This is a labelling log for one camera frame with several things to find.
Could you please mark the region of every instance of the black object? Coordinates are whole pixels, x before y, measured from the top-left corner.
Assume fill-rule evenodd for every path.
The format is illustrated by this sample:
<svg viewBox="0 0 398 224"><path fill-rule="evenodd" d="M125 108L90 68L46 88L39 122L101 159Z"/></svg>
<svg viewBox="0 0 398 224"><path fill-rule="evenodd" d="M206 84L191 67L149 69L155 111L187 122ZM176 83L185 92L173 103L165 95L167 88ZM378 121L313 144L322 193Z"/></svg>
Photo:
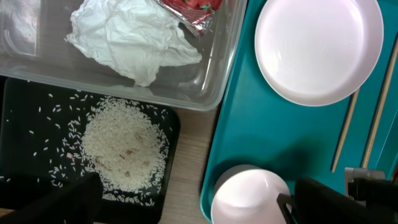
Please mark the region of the black object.
<svg viewBox="0 0 398 224"><path fill-rule="evenodd" d="M71 100L70 97L74 94L79 94L80 99L85 95L88 97L85 101ZM57 189L50 183L52 178L49 170L60 164L68 167L65 173L69 179L57 179L57 181L67 185L80 176L80 164L75 165L78 172L71 170L70 161L65 156L60 157L60 153L56 152L56 147L62 146L62 139L69 133L68 123L77 116L81 118L81 125L75 127L77 131L85 132L86 114L91 106L95 106L100 101L100 98L104 96L13 78L6 81L0 138L0 176L4 176L0 179L0 207L21 209ZM52 111L56 105L61 105L62 108L58 113ZM96 222L151 224L158 223L161 218L180 132L180 120L177 114L168 107L142 102L140 105L142 105L142 112L149 116L152 123L159 124L159 128L164 131L170 143L160 194L156 194L155 187L151 195L147 196L155 202L153 207L102 200L101 210L95 218ZM81 108L80 111L75 109L77 106ZM58 129L55 124L59 124L61 129ZM136 196L119 190L118 194L126 197Z"/></svg>
<svg viewBox="0 0 398 224"><path fill-rule="evenodd" d="M357 195L361 200L366 200L366 207L307 177L296 181L294 196L280 194L277 202L288 224L395 223L391 209L398 212L395 200L398 196L398 188L392 183L379 184L378 180L363 181L359 179L355 179L352 183L349 190L350 195ZM378 196L386 196L385 193L379 192L383 189L390 197L381 200ZM292 213L287 209L287 205L292 207Z"/></svg>
<svg viewBox="0 0 398 224"><path fill-rule="evenodd" d="M100 176L90 173L55 190L21 210L0 218L2 224L90 224L100 210L103 186Z"/></svg>

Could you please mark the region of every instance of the white tissue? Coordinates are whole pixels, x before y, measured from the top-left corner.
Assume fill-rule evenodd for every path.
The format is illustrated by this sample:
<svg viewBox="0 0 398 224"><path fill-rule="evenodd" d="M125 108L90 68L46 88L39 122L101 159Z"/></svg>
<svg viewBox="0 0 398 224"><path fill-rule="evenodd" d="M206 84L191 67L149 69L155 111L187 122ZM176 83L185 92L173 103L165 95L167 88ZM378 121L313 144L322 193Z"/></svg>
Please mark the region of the white tissue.
<svg viewBox="0 0 398 224"><path fill-rule="evenodd" d="M154 0L85 0L70 20L70 43L140 86L150 85L160 66L201 60L178 20Z"/></svg>

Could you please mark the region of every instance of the teal tray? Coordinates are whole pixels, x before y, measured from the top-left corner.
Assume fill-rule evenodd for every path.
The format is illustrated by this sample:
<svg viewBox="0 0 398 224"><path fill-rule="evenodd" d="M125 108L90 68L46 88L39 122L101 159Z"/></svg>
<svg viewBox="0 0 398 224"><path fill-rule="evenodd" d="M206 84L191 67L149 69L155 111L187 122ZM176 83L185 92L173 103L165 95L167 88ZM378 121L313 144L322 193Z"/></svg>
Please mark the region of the teal tray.
<svg viewBox="0 0 398 224"><path fill-rule="evenodd" d="M252 164L275 172L287 182L292 193L295 180L303 176L344 192L344 168L361 164L398 31L398 2L379 1L384 20L382 52L374 71L360 89L336 172L332 173L331 163L349 98L330 106L310 108L290 103L272 90L262 77L254 53L257 18L265 2L250 0L248 3L223 100L200 197L201 210L209 221L215 182L224 171L239 164ZM398 135L398 122L392 125L398 110L397 70L369 161L369 168L383 169L389 175L396 162L398 146L398 140L388 138L386 141L395 129Z"/></svg>

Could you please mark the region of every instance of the white plate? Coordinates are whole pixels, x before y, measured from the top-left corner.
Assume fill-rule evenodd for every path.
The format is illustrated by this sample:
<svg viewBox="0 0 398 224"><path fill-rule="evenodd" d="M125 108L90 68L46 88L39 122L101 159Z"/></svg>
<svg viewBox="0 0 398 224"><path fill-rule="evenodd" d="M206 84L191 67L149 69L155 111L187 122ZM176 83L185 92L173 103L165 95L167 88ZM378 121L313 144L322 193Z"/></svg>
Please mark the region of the white plate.
<svg viewBox="0 0 398 224"><path fill-rule="evenodd" d="M257 62L285 99L329 105L365 82L383 33L376 0L268 0L256 27Z"/></svg>

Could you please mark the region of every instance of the white bowl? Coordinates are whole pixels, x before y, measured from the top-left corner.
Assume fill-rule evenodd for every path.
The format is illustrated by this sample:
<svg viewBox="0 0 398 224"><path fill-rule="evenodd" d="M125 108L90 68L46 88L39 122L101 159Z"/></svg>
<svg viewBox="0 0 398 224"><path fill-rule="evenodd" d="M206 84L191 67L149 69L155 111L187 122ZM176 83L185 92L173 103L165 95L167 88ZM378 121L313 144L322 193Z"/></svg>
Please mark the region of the white bowl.
<svg viewBox="0 0 398 224"><path fill-rule="evenodd" d="M240 165L227 170L215 187L213 224L278 224L285 219L276 202L290 195L286 183L268 170Z"/></svg>

